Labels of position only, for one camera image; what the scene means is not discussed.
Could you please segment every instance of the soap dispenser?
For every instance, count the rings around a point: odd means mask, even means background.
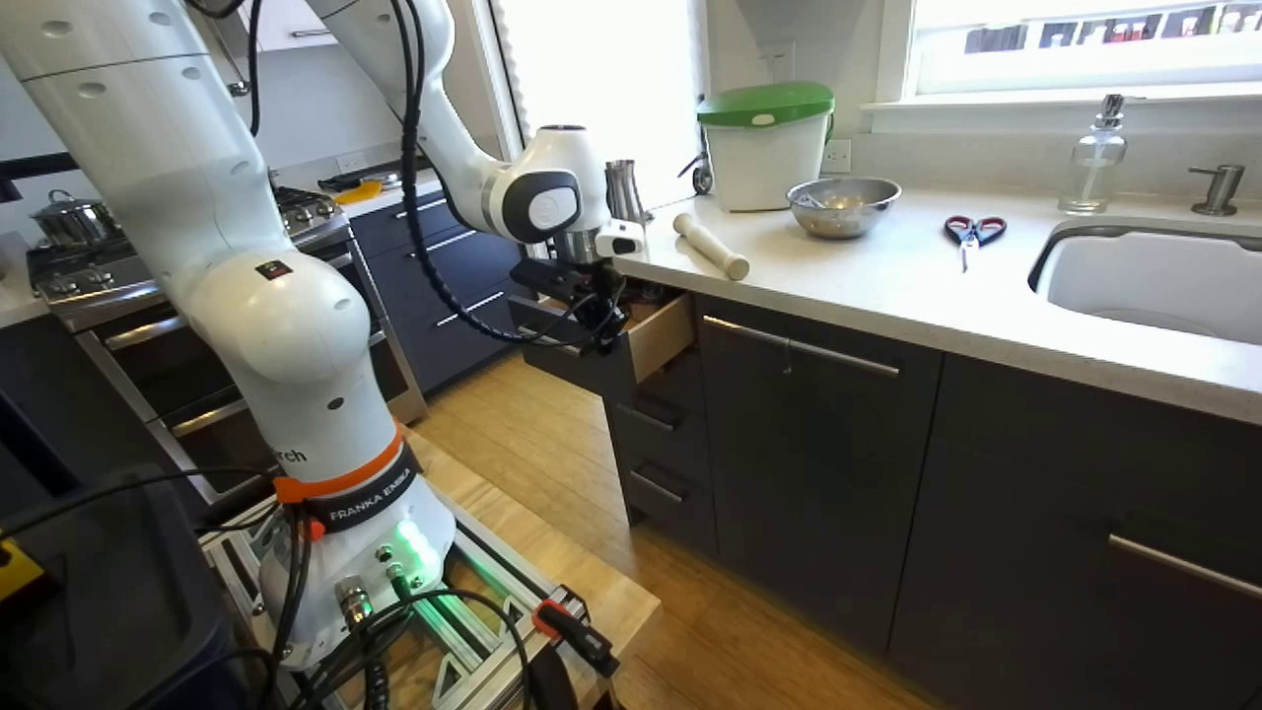
[[[1060,213],[1104,213],[1111,203],[1116,169],[1129,156],[1119,135],[1125,95],[1104,95],[1096,123],[1073,148],[1067,191],[1060,195]]]

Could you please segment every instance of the green container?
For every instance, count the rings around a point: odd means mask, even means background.
[[[782,127],[833,115],[835,99],[824,85],[762,85],[722,90],[697,107],[703,127]]]

